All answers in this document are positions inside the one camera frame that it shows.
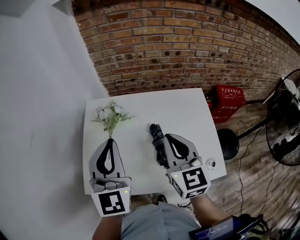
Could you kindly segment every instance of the red crate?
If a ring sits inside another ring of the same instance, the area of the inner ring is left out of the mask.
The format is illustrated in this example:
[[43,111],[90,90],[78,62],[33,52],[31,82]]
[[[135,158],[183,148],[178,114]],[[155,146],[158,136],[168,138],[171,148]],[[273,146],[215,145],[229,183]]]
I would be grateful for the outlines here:
[[210,112],[214,122],[227,121],[246,103],[241,88],[216,85],[212,90],[211,95],[214,100]]

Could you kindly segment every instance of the white table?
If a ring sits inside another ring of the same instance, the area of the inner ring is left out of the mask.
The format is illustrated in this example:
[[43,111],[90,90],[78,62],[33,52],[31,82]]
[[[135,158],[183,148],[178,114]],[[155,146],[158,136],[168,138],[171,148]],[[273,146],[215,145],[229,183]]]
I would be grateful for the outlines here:
[[205,163],[216,161],[209,170],[210,179],[226,175],[225,163],[217,131],[202,89],[166,90],[107,97],[88,101],[83,134],[83,178],[86,194],[92,193],[89,184],[89,160],[96,148],[109,138],[101,123],[92,122],[98,107],[114,100],[134,118],[121,122],[113,132],[118,144],[125,174],[132,178],[132,195],[173,190],[165,176],[166,170],[156,161],[153,138],[149,133],[152,123],[159,124],[164,134],[180,135],[196,146]]

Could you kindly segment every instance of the brick wall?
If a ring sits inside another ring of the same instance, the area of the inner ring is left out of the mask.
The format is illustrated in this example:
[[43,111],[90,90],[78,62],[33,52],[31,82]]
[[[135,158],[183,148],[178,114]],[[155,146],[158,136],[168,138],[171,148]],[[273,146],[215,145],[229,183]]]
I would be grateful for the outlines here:
[[238,0],[75,1],[90,58],[110,96],[216,84],[262,99],[300,68],[300,47],[274,20]]

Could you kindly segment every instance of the person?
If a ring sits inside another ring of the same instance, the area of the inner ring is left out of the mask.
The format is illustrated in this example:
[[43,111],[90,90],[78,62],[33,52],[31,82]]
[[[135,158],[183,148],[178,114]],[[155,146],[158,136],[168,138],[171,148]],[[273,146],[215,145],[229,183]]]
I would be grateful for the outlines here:
[[[201,227],[225,219],[222,211],[207,195],[190,199]],[[188,232],[199,229],[194,216],[183,209],[159,201],[138,207],[129,214],[104,217],[92,240],[188,240]]]

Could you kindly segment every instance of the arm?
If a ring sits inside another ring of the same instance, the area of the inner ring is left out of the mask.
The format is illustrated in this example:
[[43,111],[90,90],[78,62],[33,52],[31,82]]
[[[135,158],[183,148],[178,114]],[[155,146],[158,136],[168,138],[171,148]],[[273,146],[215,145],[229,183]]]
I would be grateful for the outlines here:
[[213,225],[228,217],[207,195],[193,197],[191,203],[201,227]]
[[92,240],[120,240],[122,219],[122,215],[102,218]]

